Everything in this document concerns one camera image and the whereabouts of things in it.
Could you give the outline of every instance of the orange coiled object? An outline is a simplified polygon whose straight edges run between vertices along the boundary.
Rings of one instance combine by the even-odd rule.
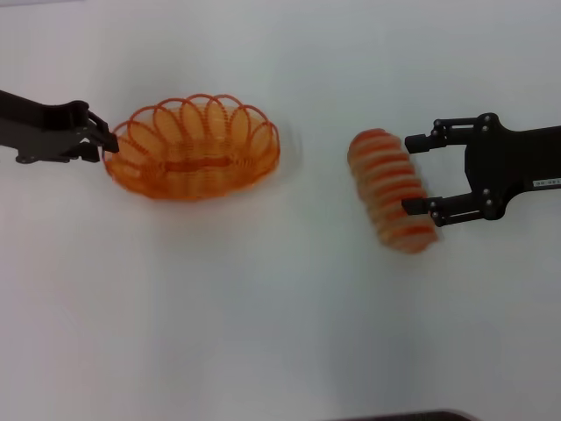
[[[399,138],[382,129],[360,133],[348,161],[380,241],[404,253],[420,253],[437,241],[429,215],[408,216],[401,200],[427,197]]]
[[[119,125],[113,180],[154,199],[199,200],[251,187],[279,163],[279,132],[233,96],[171,98]]]

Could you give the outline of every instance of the label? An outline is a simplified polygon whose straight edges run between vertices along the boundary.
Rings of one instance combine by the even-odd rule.
[[[561,178],[550,178],[549,180],[535,180],[534,187],[561,186]]]

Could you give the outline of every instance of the white table surface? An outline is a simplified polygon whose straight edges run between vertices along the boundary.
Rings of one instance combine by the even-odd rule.
[[[498,113],[561,125],[554,0],[88,0],[0,10],[0,89],[112,125],[231,93],[281,127],[253,192],[151,203],[101,165],[0,151],[0,419],[309,421],[454,408],[558,418],[561,193],[382,248],[352,137]],[[463,151],[415,157],[467,192]]]

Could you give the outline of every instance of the orange basket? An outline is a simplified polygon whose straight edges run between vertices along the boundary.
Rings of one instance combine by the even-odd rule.
[[[193,95],[145,107],[119,125],[113,180],[153,199],[199,200],[251,187],[278,166],[279,132],[233,96]]]

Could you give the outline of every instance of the black mechanical arm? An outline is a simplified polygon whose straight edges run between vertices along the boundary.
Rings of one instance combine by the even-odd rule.
[[[527,132],[506,129],[496,114],[437,120],[430,136],[405,139],[409,153],[465,145],[465,175],[472,192],[401,202],[409,215],[430,213],[436,226],[495,220],[526,191],[561,189],[561,126]]]
[[[87,103],[43,105],[0,91],[0,146],[18,150],[16,161],[98,162],[101,147],[118,152],[117,137]]]

